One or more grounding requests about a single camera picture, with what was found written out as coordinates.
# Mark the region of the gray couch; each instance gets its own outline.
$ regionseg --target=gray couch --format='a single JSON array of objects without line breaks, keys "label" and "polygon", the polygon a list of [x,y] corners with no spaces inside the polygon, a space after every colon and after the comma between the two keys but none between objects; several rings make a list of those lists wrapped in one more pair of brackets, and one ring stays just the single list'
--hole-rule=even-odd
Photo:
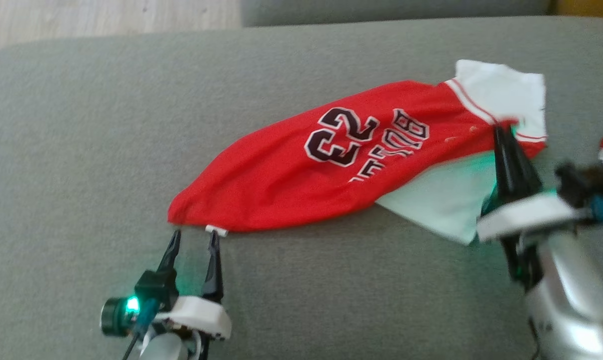
[{"label": "gray couch", "polygon": [[[119,359],[100,309],[155,267],[166,210],[219,152],[377,85],[436,84],[457,59],[546,76],[553,166],[596,159],[603,19],[363,22],[43,41],[0,52],[0,360]],[[585,151],[576,151],[583,147]],[[603,230],[588,233],[603,242]],[[198,294],[208,236],[185,228]],[[463,247],[374,206],[222,241],[233,338],[212,360],[521,360],[522,291],[502,250]]]},{"label": "gray couch", "polygon": [[245,27],[546,15],[551,0],[241,0]]}]

